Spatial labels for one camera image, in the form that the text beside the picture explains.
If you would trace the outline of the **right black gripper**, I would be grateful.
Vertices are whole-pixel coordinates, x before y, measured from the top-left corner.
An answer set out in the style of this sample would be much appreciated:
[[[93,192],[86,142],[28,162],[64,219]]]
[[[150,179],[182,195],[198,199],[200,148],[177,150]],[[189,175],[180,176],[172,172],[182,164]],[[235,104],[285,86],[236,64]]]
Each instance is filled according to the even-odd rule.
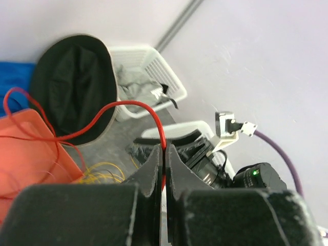
[[[220,189],[228,188],[232,184],[232,179],[227,172],[227,153],[219,150],[217,153],[223,157],[223,160],[216,162],[216,154],[212,153],[212,144],[208,139],[201,137],[199,130],[180,137],[169,137],[166,143],[175,146],[182,162],[207,185]],[[160,139],[136,138],[133,141],[133,156],[147,159],[156,145],[161,149]]]

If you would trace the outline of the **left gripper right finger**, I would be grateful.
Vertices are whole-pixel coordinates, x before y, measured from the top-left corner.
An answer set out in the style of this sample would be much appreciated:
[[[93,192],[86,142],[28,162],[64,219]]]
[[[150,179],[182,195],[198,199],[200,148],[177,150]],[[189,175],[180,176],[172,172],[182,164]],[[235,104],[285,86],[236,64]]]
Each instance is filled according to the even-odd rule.
[[[295,191],[213,189],[166,148],[168,239],[172,245],[322,245]]]

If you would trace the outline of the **far right white basket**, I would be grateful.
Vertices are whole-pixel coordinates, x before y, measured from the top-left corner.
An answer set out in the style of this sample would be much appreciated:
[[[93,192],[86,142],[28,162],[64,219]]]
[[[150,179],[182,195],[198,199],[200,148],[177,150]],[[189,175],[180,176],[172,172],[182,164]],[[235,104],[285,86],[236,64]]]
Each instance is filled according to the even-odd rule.
[[[146,72],[152,79],[169,86],[167,95],[177,103],[186,99],[188,93],[160,53],[150,46],[114,46],[108,48],[113,67],[123,65],[127,69]],[[152,107],[160,111],[174,106],[171,101]]]

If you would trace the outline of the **orange square box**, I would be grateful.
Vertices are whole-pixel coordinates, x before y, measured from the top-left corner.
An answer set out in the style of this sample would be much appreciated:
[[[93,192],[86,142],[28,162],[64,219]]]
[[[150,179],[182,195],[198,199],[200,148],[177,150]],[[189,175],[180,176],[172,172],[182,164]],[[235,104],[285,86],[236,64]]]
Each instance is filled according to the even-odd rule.
[[[25,187],[37,183],[72,183],[82,176],[61,145],[29,141],[8,117],[1,117],[1,220]]]

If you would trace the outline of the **near right white basket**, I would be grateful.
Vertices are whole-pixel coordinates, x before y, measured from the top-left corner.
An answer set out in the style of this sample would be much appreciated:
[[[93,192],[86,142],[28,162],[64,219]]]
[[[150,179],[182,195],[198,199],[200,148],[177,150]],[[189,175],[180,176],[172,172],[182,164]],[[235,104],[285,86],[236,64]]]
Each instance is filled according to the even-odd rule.
[[[205,121],[202,120],[166,125],[163,127],[163,129],[166,138],[182,137],[184,135],[193,132],[194,130],[199,130],[201,132],[201,137],[205,137],[207,139],[211,139],[213,136],[215,136],[215,133],[213,133],[210,126]],[[141,137],[159,139],[159,133],[157,127],[144,130],[141,134]],[[220,154],[219,152],[214,153],[214,157],[213,157],[214,164],[216,165],[223,164],[224,160],[225,157],[222,154]],[[236,174],[229,159],[227,159],[225,171],[229,174],[230,178],[233,178]]]

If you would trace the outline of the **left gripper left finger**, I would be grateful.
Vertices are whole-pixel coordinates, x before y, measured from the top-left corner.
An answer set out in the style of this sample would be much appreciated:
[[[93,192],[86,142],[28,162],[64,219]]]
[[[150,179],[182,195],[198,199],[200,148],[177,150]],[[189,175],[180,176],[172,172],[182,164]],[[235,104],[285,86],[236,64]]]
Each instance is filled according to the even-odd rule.
[[[162,149],[119,184],[25,188],[1,226],[1,245],[160,245]]]

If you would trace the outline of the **bright blue cloth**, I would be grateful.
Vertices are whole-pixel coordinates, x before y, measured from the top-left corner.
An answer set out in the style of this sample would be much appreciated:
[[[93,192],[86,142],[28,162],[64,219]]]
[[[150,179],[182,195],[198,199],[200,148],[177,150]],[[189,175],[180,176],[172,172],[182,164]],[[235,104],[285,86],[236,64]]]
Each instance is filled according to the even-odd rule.
[[[1,117],[6,115],[3,107],[6,93],[13,87],[28,91],[34,69],[33,63],[1,62]],[[13,113],[29,108],[28,100],[19,92],[11,94],[8,106]]]

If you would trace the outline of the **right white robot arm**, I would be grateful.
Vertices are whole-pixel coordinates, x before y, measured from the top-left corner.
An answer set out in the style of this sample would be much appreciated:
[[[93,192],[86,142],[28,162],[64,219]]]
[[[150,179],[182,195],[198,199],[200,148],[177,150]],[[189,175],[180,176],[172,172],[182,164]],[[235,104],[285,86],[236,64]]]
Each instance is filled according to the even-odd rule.
[[[224,150],[218,153],[223,160],[215,162],[214,154],[207,153],[212,149],[210,141],[194,130],[181,137],[170,138],[181,161],[209,186],[220,188],[260,188],[276,191],[286,190],[286,183],[267,162],[246,166],[230,176],[228,174],[228,155]]]

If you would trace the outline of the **black bucket hat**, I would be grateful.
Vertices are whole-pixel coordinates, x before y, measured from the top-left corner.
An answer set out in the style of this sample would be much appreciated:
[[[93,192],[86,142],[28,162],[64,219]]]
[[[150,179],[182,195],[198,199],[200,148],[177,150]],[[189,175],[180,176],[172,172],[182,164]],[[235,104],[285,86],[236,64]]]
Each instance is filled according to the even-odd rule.
[[[57,137],[83,129],[118,99],[107,47],[89,35],[57,41],[37,61],[28,93],[43,108]]]

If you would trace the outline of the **grey adidas garment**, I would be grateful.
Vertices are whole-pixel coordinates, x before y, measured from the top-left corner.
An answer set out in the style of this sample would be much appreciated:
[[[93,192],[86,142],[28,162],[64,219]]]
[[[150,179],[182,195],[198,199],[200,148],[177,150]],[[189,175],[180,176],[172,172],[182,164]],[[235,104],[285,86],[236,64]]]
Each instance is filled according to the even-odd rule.
[[[169,86],[152,79],[146,72],[127,69],[123,65],[114,67],[121,100],[136,100],[151,107],[171,101],[176,109],[177,102],[167,95]]]

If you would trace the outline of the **white basket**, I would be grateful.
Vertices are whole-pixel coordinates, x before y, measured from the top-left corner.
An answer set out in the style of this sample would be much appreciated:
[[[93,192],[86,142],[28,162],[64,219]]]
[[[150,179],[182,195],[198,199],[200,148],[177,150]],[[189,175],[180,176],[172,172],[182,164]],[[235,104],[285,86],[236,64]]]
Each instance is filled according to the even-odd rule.
[[[193,132],[194,130],[199,130],[201,132],[201,137],[205,137],[207,139],[211,139],[213,136],[215,136],[215,133],[213,133],[210,126],[205,121],[202,120],[166,125],[163,127],[163,129],[166,138],[182,137],[184,135]],[[159,139],[159,133],[157,127],[144,130],[141,134],[141,137]],[[224,160],[225,157],[222,154],[220,154],[219,152],[214,153],[214,157],[213,157],[214,164],[216,165],[223,164]],[[229,159],[227,159],[225,171],[229,174],[230,178],[233,178],[236,174]]]
[[[146,72],[152,79],[169,86],[167,95],[177,103],[186,99],[188,93],[160,53],[150,46],[114,46],[108,48],[113,67],[123,65],[127,69]],[[174,106],[171,101],[152,107],[160,111]]]

